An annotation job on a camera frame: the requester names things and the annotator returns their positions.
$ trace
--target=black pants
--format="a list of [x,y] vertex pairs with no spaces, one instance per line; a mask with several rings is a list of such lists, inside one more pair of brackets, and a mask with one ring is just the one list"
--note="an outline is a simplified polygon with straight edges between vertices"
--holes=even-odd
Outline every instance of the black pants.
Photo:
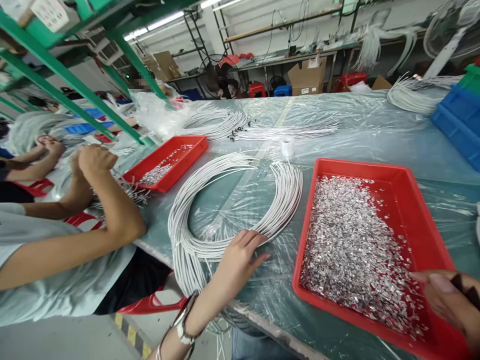
[[150,296],[165,285],[170,271],[167,265],[137,247],[130,262],[106,293],[94,314],[113,314]]

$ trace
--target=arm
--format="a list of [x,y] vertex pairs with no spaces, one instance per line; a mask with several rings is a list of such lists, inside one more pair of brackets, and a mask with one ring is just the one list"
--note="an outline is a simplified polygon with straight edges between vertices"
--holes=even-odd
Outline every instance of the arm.
[[[10,171],[6,177],[6,181],[38,181],[44,179],[47,174],[52,171],[52,169],[57,164],[60,156],[63,154],[65,147],[60,142],[55,142],[53,144],[47,144],[47,149],[49,154],[35,165],[28,166],[24,170],[13,169]],[[19,162],[14,160],[14,167],[19,168]]]
[[[262,254],[251,262],[255,249],[268,238],[256,231],[242,230],[225,249],[221,262],[210,282],[193,304],[185,321],[186,333],[198,336],[207,324],[242,290],[255,270],[270,257]],[[183,360],[190,346],[180,342],[177,329],[171,328],[161,345],[155,348],[149,360]]]
[[15,156],[11,160],[17,163],[30,164],[40,159],[45,154],[46,151],[47,149],[45,147],[43,147],[42,145],[38,145],[38,146],[35,146],[32,150],[30,150],[26,154]]
[[[116,160],[100,146],[80,149],[80,168],[103,203],[106,227],[24,244],[0,268],[0,291],[75,268],[145,233],[140,211],[110,174]],[[25,209],[28,215],[39,215],[28,206]]]
[[[465,336],[474,357],[480,356],[480,311],[450,282],[457,273],[427,270],[411,275],[424,284],[425,296],[433,312]],[[464,290],[475,288],[480,294],[478,280],[465,274],[461,275],[461,280]]]
[[89,182],[79,166],[79,153],[70,158],[71,183],[68,193],[58,202],[24,203],[25,214],[34,218],[63,220],[75,216],[85,210],[92,202],[94,195]]

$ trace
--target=blue stool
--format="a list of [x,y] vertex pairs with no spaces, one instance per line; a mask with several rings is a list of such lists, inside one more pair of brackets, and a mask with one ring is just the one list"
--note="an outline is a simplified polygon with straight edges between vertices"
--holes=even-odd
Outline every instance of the blue stool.
[[292,96],[292,85],[277,86],[273,92],[273,96]]

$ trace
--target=white shirt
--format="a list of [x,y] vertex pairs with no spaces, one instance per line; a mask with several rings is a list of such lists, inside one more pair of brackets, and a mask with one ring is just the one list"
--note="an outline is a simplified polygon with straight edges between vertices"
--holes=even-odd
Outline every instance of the white shirt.
[[[80,232],[63,221],[26,216],[20,204],[0,203],[0,270],[26,243]],[[130,244],[73,269],[0,291],[0,327],[52,316],[93,314],[132,259],[135,249],[135,245]]]

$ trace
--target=fluorescent light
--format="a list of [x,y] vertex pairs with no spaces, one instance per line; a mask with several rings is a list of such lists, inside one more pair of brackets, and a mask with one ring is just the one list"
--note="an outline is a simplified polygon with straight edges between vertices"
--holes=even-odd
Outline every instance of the fluorescent light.
[[200,7],[202,9],[208,8],[209,6],[212,6],[213,4],[218,3],[220,0],[206,0],[200,4]]
[[130,40],[132,40],[133,38],[134,38],[134,33],[131,32],[131,33],[129,33],[127,36],[124,36],[124,37],[123,37],[123,40],[125,40],[125,41],[130,41]]
[[149,31],[147,30],[146,27],[139,28],[135,30],[134,32],[129,33],[127,36],[123,38],[125,41],[132,40],[133,38],[139,37],[140,35],[143,35],[145,33],[148,33]]
[[149,25],[147,27],[147,29],[148,29],[148,31],[152,31],[153,29],[156,29],[156,28],[161,27],[162,25],[168,24],[168,23],[172,22],[173,20],[181,18],[183,15],[184,15],[183,11],[176,12],[173,15],[170,15],[169,17],[166,17],[166,18],[164,18],[160,21],[157,21],[157,22]]
[[227,2],[226,4],[220,5],[219,7],[214,7],[214,8],[213,8],[213,11],[221,10],[221,9],[223,9],[223,8],[229,7],[230,5],[239,3],[239,2],[241,2],[241,1],[244,1],[244,0],[233,0],[233,1]]

